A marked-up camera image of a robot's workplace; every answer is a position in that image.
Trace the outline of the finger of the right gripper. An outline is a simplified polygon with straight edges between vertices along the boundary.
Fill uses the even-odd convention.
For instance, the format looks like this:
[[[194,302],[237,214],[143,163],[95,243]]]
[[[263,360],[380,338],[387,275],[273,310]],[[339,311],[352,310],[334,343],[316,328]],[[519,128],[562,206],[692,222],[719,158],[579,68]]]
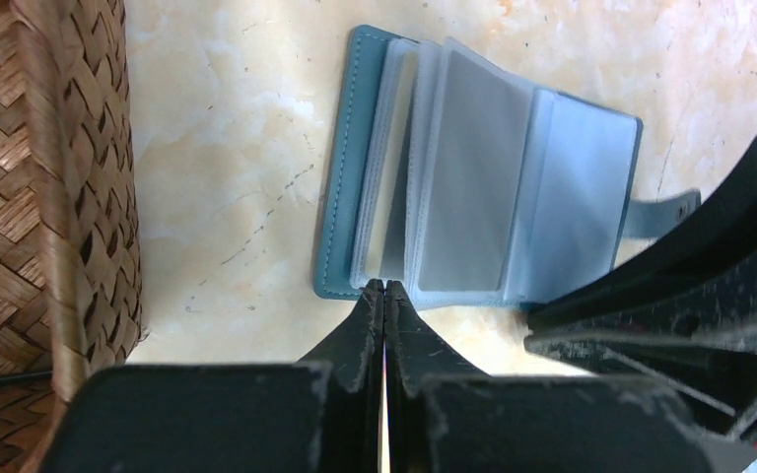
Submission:
[[[594,373],[655,378],[685,397],[705,429],[757,439],[757,249],[684,293],[536,328],[524,346]]]
[[[757,136],[716,191],[676,228],[604,277],[534,308],[531,327],[624,311],[692,289],[757,248]]]

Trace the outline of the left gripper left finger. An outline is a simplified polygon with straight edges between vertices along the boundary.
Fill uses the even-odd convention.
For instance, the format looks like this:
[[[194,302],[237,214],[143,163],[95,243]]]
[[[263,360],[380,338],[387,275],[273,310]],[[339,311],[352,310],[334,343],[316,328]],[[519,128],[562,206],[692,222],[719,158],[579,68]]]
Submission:
[[[94,374],[45,472],[377,472],[384,287],[298,361],[129,365]]]

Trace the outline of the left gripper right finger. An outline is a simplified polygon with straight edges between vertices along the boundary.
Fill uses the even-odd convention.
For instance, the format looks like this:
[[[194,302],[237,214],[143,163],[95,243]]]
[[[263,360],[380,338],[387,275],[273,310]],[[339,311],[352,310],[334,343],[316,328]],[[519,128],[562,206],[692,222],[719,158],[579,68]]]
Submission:
[[[384,291],[394,472],[708,472],[688,409],[638,376],[492,376]]]

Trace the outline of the gold striped credit card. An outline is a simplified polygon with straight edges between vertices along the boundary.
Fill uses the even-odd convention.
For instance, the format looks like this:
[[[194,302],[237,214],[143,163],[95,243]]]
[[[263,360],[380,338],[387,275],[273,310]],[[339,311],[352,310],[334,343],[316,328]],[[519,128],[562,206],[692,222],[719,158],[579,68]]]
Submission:
[[[404,274],[404,168],[417,72],[417,48],[393,44],[381,76],[360,216],[358,270],[370,279],[399,279]]]

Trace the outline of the teal leather card holder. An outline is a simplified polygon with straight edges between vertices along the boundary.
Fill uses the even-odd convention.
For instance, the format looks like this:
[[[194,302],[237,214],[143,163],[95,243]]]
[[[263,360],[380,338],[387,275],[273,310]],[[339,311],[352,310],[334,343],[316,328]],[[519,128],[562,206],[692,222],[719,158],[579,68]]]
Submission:
[[[404,274],[358,270],[360,216],[385,57],[417,48],[405,170]],[[353,29],[335,125],[315,292],[354,299],[401,282],[419,308],[526,308],[609,273],[627,238],[658,239],[693,213],[692,189],[632,195],[640,118],[508,72],[454,38]]]

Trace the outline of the woven brown divided basket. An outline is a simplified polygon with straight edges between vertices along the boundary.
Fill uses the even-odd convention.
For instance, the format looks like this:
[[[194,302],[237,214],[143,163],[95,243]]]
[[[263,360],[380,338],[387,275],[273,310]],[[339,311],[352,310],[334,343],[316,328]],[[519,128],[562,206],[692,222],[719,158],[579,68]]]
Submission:
[[[142,334],[120,1],[0,1],[0,472]]]

